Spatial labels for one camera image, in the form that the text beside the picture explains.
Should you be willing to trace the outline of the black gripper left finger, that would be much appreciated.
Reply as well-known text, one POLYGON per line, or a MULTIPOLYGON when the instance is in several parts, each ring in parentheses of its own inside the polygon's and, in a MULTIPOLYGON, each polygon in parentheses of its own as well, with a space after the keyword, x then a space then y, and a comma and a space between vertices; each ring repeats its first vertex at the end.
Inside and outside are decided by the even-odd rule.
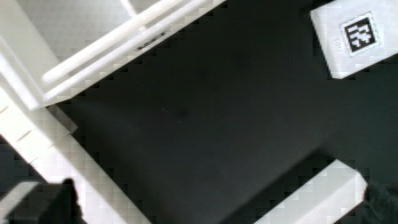
POLYGON ((85 224, 74 182, 21 182, 0 197, 0 224, 85 224))

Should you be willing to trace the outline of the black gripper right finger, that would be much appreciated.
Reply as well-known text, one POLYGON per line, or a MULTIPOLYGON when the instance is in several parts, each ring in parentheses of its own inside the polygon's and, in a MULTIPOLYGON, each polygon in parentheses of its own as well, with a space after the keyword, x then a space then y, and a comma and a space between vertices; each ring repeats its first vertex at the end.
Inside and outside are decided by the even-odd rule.
POLYGON ((398 224, 398 191, 385 186, 369 186, 364 194, 360 224, 398 224))

